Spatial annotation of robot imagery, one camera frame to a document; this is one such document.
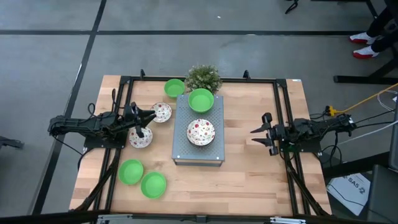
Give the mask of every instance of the perforated metal plate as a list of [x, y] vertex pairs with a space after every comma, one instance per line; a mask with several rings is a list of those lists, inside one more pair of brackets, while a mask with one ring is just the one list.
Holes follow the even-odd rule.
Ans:
[[[206, 119], [213, 124], [216, 134], [211, 144], [197, 147], [189, 142], [187, 127], [194, 119]], [[199, 114], [189, 107], [188, 95], [178, 95], [172, 159], [224, 161], [224, 101], [222, 96], [215, 95], [213, 107], [205, 114]]]

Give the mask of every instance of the bowl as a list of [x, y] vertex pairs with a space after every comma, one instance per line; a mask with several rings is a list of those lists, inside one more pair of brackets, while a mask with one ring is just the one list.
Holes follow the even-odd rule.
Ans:
[[206, 113], [214, 103], [213, 94], [206, 89], [196, 89], [189, 94], [189, 106], [197, 113]]
[[160, 172], [150, 172], [141, 181], [141, 192], [147, 198], [159, 198], [166, 190], [166, 178]]
[[122, 163], [119, 168], [119, 180], [124, 184], [137, 183], [144, 173], [144, 167], [137, 159], [129, 159]]
[[185, 91], [185, 84], [183, 81], [173, 78], [166, 82], [164, 85], [164, 91], [167, 96], [176, 98], [177, 95], [181, 95]]
[[196, 119], [187, 127], [187, 138], [190, 143], [196, 146], [207, 146], [215, 138], [216, 131], [210, 121]]
[[153, 120], [156, 123], [166, 122], [172, 116], [172, 107], [167, 103], [155, 103], [150, 110], [154, 110], [156, 113], [156, 118]]
[[131, 128], [129, 135], [130, 144], [138, 149], [147, 147], [152, 142], [153, 138], [152, 131], [148, 127], [142, 128], [141, 130], [142, 133], [144, 133], [143, 138], [138, 137], [136, 128]]

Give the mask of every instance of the floor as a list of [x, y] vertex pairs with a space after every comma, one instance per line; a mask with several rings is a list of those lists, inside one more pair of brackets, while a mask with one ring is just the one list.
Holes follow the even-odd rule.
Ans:
[[[0, 30], [91, 30], [101, 0], [0, 0]], [[373, 1], [378, 12], [382, 1]], [[290, 14], [287, 1], [108, 0], [99, 30], [366, 30], [373, 17], [365, 3], [301, 0]], [[97, 35], [81, 83], [73, 117], [88, 116], [103, 75], [186, 75], [192, 65], [216, 65], [222, 77], [299, 78], [311, 113], [325, 105], [347, 108], [386, 88], [336, 84], [333, 75], [367, 75], [392, 57], [389, 50], [357, 60], [360, 48], [347, 36], [324, 35]], [[30, 212], [53, 139], [49, 119], [62, 114], [89, 35], [0, 35], [0, 135], [25, 142], [22, 150], [0, 151], [0, 217]], [[390, 93], [382, 95], [393, 106]], [[351, 112], [359, 120], [385, 111], [377, 100]], [[370, 123], [389, 121], [392, 114]], [[353, 136], [375, 127], [355, 131]], [[347, 139], [341, 135], [340, 141]], [[352, 161], [389, 150], [391, 130], [342, 145]], [[322, 146], [333, 144], [329, 134]], [[82, 149], [83, 138], [65, 142]], [[44, 213], [67, 211], [78, 155], [63, 147]]]

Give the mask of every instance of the yellow cable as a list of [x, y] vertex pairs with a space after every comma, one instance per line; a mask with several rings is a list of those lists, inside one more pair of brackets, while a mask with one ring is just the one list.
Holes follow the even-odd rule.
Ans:
[[378, 93], [376, 93], [376, 94], [374, 94], [374, 95], [372, 95], [372, 96], [366, 98], [366, 99], [363, 100], [363, 101], [360, 101], [359, 103], [357, 103], [357, 104], [355, 104], [355, 105], [353, 105], [353, 106], [350, 106], [349, 108], [347, 108], [347, 109], [345, 109], [345, 110], [343, 110], [343, 111], [334, 110], [334, 109], [331, 107], [331, 114], [332, 114], [332, 116], [334, 116], [334, 114], [337, 114], [337, 113], [345, 113], [345, 112], [347, 112], [347, 111], [349, 111], [349, 110], [352, 110], [353, 108], [359, 106], [360, 104], [362, 104], [362, 103], [364, 103], [364, 102], [370, 100], [371, 98], [377, 96], [378, 94], [384, 93], [385, 91], [394, 88], [395, 86], [398, 86], [398, 83], [396, 83], [396, 84], [390, 86], [389, 88], [386, 88], [385, 90], [382, 90], [382, 91], [380, 91], [380, 92], [378, 92]]

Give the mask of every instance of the wooden tabletop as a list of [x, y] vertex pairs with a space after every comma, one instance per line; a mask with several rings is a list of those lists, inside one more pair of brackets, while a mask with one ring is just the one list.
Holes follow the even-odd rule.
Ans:
[[[111, 92], [118, 89], [119, 75], [105, 75], [96, 102], [96, 113], [111, 110]], [[175, 99], [164, 93], [165, 82], [136, 81], [132, 101], [148, 110], [154, 103], [166, 102], [173, 115], [166, 123], [151, 122], [152, 143], [135, 149], [129, 143], [122, 150], [119, 165], [127, 159], [139, 159], [144, 175], [159, 171], [167, 179], [167, 189], [159, 199], [145, 198], [140, 184], [124, 185], [118, 179], [114, 187], [111, 212], [260, 215], [289, 216], [292, 209], [284, 161], [270, 156], [268, 148], [251, 141], [264, 133], [251, 134], [261, 125], [261, 116], [272, 113], [277, 124], [273, 87], [266, 83], [224, 83], [217, 93], [224, 96], [225, 162], [221, 167], [176, 166], [171, 160], [175, 120]], [[294, 118], [309, 118], [307, 102], [300, 80], [287, 80]], [[284, 121], [283, 92], [279, 90]], [[318, 203], [331, 212], [318, 159], [311, 153], [301, 153], [305, 183]], [[94, 149], [81, 162], [70, 208], [79, 206], [98, 182], [104, 149]], [[298, 207], [303, 213], [299, 188], [296, 186]], [[104, 187], [100, 208], [108, 192]]]

